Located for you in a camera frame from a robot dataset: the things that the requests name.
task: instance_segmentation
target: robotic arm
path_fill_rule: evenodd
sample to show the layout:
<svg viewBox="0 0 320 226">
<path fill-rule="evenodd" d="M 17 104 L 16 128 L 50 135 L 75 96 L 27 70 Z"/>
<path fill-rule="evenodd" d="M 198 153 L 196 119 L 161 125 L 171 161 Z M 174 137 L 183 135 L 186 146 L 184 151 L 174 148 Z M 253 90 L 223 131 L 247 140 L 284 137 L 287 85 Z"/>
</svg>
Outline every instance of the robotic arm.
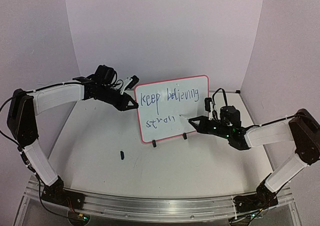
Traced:
<svg viewBox="0 0 320 226">
<path fill-rule="evenodd" d="M 117 81 L 116 71 L 100 65 L 87 78 L 77 77 L 67 83 L 33 91 L 15 90 L 7 125 L 19 144 L 18 150 L 24 163 L 45 184 L 43 200 L 65 206 L 71 203 L 73 208 L 81 209 L 84 195 L 63 188 L 64 182 L 41 150 L 36 116 L 58 105 L 90 98 L 109 103 L 119 111 L 136 109 L 137 102 L 124 91 L 133 88 L 138 81 L 136 76 L 127 78 L 117 89 L 120 83 Z"/>
<path fill-rule="evenodd" d="M 213 97 L 205 99 L 205 110 L 209 112 L 209 117 L 200 116 L 188 120 L 198 133 L 225 138 L 237 150 L 294 141 L 295 152 L 261 182 L 255 194 L 236 196 L 233 199 L 238 213 L 277 205 L 277 193 L 281 188 L 302 169 L 319 160 L 320 125 L 306 109 L 300 109 L 291 117 L 244 128 L 241 127 L 239 110 L 228 106 L 226 98 L 226 106 L 221 107 L 218 120 Z"/>
</svg>

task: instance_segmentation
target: white table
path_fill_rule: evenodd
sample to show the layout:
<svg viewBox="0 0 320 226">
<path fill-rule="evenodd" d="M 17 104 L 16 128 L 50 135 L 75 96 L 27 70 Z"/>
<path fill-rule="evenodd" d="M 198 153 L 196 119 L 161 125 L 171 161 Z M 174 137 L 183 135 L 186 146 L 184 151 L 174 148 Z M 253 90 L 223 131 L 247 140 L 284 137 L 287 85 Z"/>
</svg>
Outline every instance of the white table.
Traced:
<svg viewBox="0 0 320 226">
<path fill-rule="evenodd" d="M 239 94 L 227 94 L 252 124 Z M 220 93 L 217 108 L 223 105 Z M 120 151 L 124 152 L 121 160 Z M 263 147 L 237 151 L 197 133 L 143 144 L 136 110 L 119 112 L 96 100 L 78 102 L 49 157 L 65 186 L 102 194 L 184 198 L 254 191 L 272 168 Z"/>
</svg>

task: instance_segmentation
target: red border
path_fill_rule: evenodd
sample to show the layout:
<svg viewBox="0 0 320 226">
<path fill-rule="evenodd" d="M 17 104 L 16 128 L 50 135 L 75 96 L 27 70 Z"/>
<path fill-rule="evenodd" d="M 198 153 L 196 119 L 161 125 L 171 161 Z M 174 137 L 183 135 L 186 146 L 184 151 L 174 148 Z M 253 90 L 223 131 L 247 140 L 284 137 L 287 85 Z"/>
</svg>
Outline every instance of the red border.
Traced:
<svg viewBox="0 0 320 226">
<path fill-rule="evenodd" d="M 169 80 L 163 80 L 163 81 L 158 81 L 158 82 L 150 82 L 150 83 L 142 83 L 142 84 L 139 84 L 135 87 L 134 89 L 134 99 L 135 99 L 135 102 L 137 102 L 137 94 L 136 94 L 136 90 L 139 86 L 145 86 L 145 85 L 150 85 L 150 84 L 155 84 L 155 83 L 162 83 L 162 82 L 170 82 L 170 81 L 177 81 L 177 80 L 184 80 L 184 79 L 190 79 L 190 78 L 197 78 L 197 77 L 206 77 L 207 80 L 208 80 L 208 97 L 209 97 L 209 77 L 207 75 L 199 75 L 199 76 L 192 76 L 192 77 L 182 77 L 182 78 L 177 78 L 177 79 L 169 79 Z M 136 110 L 137 112 L 137 115 L 138 115 L 138 122 L 139 122 L 139 129 L 140 129 L 140 138 L 141 138 L 141 141 L 144 143 L 144 144 L 150 144 L 152 143 L 151 142 L 145 142 L 143 140 L 143 137 L 142 137 L 142 129 L 141 129 L 141 124 L 140 124 L 140 116 L 139 116 L 139 109 Z M 174 137 L 179 137 L 179 136 L 182 136 L 182 134 L 179 134 L 179 135 L 175 135 L 175 136 L 171 136 L 171 137 L 166 137 L 166 138 L 162 138 L 162 139 L 158 139 L 156 140 L 157 142 L 159 141 L 163 141 L 163 140 L 167 140 L 169 138 L 174 138 Z"/>
</svg>

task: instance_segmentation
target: white wall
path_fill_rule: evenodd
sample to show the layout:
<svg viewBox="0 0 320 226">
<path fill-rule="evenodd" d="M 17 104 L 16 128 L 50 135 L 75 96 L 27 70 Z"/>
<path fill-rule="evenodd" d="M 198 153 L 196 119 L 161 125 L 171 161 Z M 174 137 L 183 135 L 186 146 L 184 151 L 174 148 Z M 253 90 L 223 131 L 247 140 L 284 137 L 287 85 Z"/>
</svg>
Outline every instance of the white wall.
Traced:
<svg viewBox="0 0 320 226">
<path fill-rule="evenodd" d="M 262 0 L 66 0 L 80 73 L 97 64 L 141 82 L 207 74 L 241 87 Z"/>
<path fill-rule="evenodd" d="M 65 0 L 0 0 L 0 8 L 1 104 L 17 88 L 39 88 L 79 75 Z M 46 154 L 70 109 L 64 105 L 37 118 Z M 10 134 L 7 114 L 5 107 L 0 127 Z M 0 148 L 0 224 L 11 225 L 30 173 L 15 144 L 0 137 Z"/>
<path fill-rule="evenodd" d="M 320 0 L 263 0 L 249 67 L 241 88 L 257 123 L 306 108 L 320 121 Z M 293 143 L 268 147 L 279 166 Z M 304 226 L 319 225 L 320 163 L 291 183 Z"/>
</svg>

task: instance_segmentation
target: red-framed whiteboard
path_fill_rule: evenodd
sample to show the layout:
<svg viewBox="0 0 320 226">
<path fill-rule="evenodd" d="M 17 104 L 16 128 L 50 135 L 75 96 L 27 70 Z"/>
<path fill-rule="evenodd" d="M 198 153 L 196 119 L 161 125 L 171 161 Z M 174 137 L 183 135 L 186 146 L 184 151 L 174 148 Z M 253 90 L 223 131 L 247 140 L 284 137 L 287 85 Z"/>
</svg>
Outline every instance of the red-framed whiteboard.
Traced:
<svg viewBox="0 0 320 226">
<path fill-rule="evenodd" d="M 209 78 L 200 75 L 140 84 L 134 96 L 141 140 L 152 143 L 195 131 L 186 118 L 207 115 Z"/>
</svg>

